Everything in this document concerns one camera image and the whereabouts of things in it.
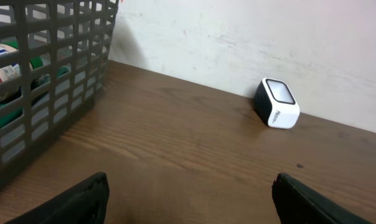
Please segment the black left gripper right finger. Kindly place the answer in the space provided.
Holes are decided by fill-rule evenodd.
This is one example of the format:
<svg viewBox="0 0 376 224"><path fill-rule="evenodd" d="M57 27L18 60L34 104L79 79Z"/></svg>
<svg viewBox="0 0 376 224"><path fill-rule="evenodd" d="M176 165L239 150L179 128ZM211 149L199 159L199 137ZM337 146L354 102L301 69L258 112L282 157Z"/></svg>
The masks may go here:
<svg viewBox="0 0 376 224"><path fill-rule="evenodd" d="M287 173L278 174L271 193L281 223L368 223Z"/></svg>

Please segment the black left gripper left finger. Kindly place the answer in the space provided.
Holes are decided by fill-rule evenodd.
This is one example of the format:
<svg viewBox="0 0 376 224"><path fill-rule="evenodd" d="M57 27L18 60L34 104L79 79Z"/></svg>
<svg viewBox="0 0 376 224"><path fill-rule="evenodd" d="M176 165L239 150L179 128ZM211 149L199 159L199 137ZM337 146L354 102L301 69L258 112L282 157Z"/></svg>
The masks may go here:
<svg viewBox="0 0 376 224"><path fill-rule="evenodd" d="M8 224L102 224L110 196L108 179L97 172L38 207L8 221Z"/></svg>

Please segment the green lid spice jar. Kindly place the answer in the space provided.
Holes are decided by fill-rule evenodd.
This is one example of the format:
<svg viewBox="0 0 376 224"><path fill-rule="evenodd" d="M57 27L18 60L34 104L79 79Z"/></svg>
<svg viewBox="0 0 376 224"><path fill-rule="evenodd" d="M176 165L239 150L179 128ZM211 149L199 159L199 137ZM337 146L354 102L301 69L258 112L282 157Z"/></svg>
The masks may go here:
<svg viewBox="0 0 376 224"><path fill-rule="evenodd" d="M8 41L5 43L0 43L0 56L5 54L10 54L17 52L19 46L17 41ZM33 57L29 60L30 69L36 69L44 65L40 57ZM19 78L21 76L20 66L18 63L12 63L0 68L0 83Z"/></svg>

